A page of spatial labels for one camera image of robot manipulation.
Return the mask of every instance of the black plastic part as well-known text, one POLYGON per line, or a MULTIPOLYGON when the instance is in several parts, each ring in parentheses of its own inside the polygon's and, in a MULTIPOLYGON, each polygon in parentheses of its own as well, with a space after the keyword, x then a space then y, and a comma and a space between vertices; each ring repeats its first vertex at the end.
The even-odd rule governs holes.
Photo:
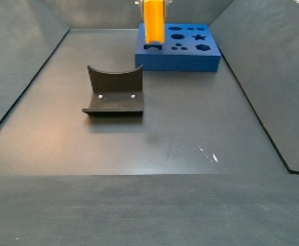
POLYGON ((89 115, 107 113, 136 113, 144 111, 143 67, 125 73, 107 73, 88 68, 92 84, 89 115))

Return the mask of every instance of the yellow cylinder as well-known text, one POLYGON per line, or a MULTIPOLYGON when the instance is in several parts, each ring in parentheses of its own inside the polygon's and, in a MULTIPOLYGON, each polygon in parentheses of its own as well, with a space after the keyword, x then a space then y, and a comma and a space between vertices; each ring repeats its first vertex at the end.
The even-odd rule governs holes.
POLYGON ((164 0, 144 0, 145 43, 164 42, 164 0))

